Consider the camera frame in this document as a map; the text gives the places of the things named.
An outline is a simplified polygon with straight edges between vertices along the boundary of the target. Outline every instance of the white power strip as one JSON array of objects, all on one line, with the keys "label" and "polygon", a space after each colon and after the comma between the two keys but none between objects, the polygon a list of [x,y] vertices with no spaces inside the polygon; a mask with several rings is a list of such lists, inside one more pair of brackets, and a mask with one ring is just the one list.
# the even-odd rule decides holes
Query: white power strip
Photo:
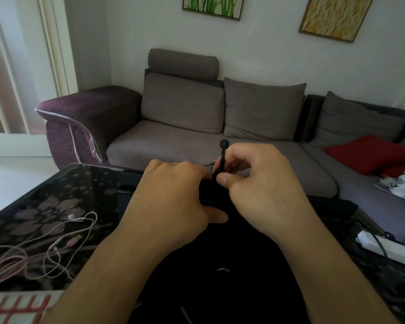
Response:
[{"label": "white power strip", "polygon": [[[399,263],[403,263],[405,265],[405,246],[399,243],[384,239],[382,237],[377,236],[377,239],[382,244],[383,248],[385,249],[387,256]],[[384,255],[381,247],[378,245],[378,242],[375,238],[366,231],[361,231],[357,238],[355,239],[357,243],[361,244],[364,249],[372,251],[376,254],[381,256]]]}]

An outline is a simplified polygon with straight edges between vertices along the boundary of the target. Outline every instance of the right hand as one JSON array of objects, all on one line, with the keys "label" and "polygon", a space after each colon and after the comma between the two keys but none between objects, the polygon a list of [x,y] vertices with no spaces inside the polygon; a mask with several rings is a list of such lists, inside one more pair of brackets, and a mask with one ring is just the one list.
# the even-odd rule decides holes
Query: right hand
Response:
[{"label": "right hand", "polygon": [[[236,175],[248,168],[248,178]],[[273,240],[288,234],[304,216],[316,216],[288,159],[271,144],[231,145],[225,152],[225,173],[216,180],[229,190],[238,212]]]}]

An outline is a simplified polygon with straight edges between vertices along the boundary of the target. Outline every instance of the hand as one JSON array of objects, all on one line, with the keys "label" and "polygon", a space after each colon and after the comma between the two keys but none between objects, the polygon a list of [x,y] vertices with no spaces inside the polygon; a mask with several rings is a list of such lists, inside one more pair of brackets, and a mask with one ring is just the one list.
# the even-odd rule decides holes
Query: hand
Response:
[{"label": "hand", "polygon": [[[217,169],[220,158],[213,166]],[[251,168],[243,178],[238,171]],[[216,180],[229,190],[238,212],[276,240],[303,216],[316,216],[288,159],[271,144],[235,143],[225,152],[225,171]]]},{"label": "hand", "polygon": [[168,253],[193,241],[209,223],[225,223],[226,213],[202,206],[199,185],[210,179],[206,168],[190,162],[152,160],[119,225],[147,250]]}]

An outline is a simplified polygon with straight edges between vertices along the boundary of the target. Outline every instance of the picture frame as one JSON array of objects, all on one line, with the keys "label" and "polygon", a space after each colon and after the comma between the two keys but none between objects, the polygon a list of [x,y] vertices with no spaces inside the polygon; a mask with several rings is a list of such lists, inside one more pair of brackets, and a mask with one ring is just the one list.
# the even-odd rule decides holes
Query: picture frame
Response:
[{"label": "picture frame", "polygon": [[182,9],[239,21],[244,0],[183,0]]},{"label": "picture frame", "polygon": [[299,33],[353,43],[373,0],[309,0]]}]

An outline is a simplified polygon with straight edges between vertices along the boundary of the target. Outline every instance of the white floor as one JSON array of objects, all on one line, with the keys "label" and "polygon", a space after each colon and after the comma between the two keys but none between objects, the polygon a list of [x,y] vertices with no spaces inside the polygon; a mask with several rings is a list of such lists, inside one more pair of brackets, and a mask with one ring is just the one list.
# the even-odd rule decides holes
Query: white floor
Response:
[{"label": "white floor", "polygon": [[0,210],[58,171],[51,157],[0,157]]}]

